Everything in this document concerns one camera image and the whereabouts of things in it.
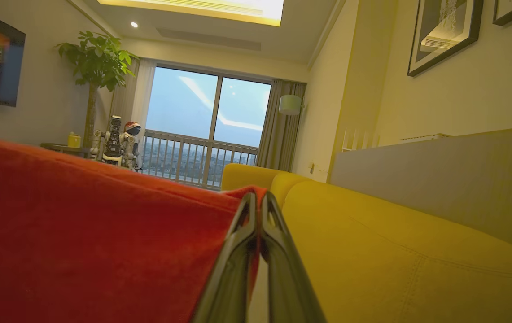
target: green lampshade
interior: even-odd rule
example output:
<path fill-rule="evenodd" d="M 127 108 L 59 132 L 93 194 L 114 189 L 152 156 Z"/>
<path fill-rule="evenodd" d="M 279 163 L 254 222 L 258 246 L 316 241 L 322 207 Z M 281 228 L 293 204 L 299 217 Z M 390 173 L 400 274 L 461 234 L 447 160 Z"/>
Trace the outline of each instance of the green lampshade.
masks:
<path fill-rule="evenodd" d="M 279 112 L 281 114 L 286 114 L 286 116 L 297 116 L 301 109 L 302 99 L 299 96 L 292 96 L 288 94 L 280 98 Z"/>

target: humanoid robot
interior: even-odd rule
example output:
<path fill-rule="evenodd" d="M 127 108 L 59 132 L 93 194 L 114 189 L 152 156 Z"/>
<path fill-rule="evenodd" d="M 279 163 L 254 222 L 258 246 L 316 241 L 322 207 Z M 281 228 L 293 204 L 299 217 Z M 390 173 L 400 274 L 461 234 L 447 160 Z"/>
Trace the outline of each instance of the humanoid robot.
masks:
<path fill-rule="evenodd" d="M 106 133 L 103 134 L 100 130 L 94 132 L 94 141 L 92 149 L 90 149 L 90 155 L 92 155 L 94 160 L 98 160 L 100 142 L 102 141 L 102 137 L 104 137 L 104 152 L 101 158 L 102 163 L 122 167 L 122 143 L 124 137 L 120 135 L 120 127 L 122 127 L 120 117 L 112 116 Z"/>
<path fill-rule="evenodd" d="M 122 166 L 129 170 L 138 171 L 138 134 L 140 133 L 140 125 L 138 122 L 128 122 L 124 126 L 124 136 L 122 141 L 123 146 L 123 158 Z"/>

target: picture frame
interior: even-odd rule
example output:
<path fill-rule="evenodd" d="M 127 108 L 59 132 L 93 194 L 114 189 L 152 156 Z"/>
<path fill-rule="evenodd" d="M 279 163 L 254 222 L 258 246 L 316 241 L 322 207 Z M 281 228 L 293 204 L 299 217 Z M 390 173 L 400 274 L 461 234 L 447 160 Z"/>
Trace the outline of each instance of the picture frame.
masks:
<path fill-rule="evenodd" d="M 495 0 L 493 24 L 498 26 L 512 22 L 512 0 Z"/>
<path fill-rule="evenodd" d="M 483 0 L 419 0 L 408 76 L 417 76 L 479 39 Z"/>

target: potted plant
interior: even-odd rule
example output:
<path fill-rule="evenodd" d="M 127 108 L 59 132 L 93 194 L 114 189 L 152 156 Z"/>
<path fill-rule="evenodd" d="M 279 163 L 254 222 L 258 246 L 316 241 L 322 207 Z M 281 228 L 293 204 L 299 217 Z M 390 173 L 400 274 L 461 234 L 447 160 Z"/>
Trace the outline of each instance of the potted plant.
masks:
<path fill-rule="evenodd" d="M 120 39 L 108 35 L 80 32 L 80 45 L 71 43 L 58 44 L 58 53 L 73 63 L 76 68 L 74 76 L 79 74 L 76 84 L 89 84 L 88 109 L 86 111 L 86 123 L 84 128 L 83 147 L 92 145 L 94 133 L 94 119 L 96 117 L 96 91 L 106 86 L 111 92 L 117 85 L 126 86 L 124 76 L 134 73 L 128 69 L 133 59 L 139 59 L 136 55 L 120 49 Z"/>

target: gray curtain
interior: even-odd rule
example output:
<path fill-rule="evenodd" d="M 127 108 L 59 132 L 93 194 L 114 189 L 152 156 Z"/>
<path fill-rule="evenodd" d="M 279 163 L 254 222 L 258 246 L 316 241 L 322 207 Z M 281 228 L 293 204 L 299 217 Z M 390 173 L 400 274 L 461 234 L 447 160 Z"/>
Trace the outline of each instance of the gray curtain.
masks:
<path fill-rule="evenodd" d="M 291 171 L 293 150 L 298 135 L 299 115 L 280 114 L 278 112 L 280 98 L 286 94 L 293 94 L 303 99 L 305 92 L 306 85 L 303 83 L 285 80 L 273 81 L 256 166 Z"/>
<path fill-rule="evenodd" d="M 114 90 L 111 112 L 113 116 L 119 116 L 122 118 L 122 131 L 124 131 L 124 125 L 128 121 L 132 121 L 132 108 L 134 106 L 134 95 L 136 93 L 136 80 L 138 78 L 139 66 L 139 61 L 132 61 L 132 65 L 130 65 L 129 68 L 136 77 L 133 78 L 130 75 L 125 75 L 124 79 L 126 80 L 126 87 L 117 86 Z"/>

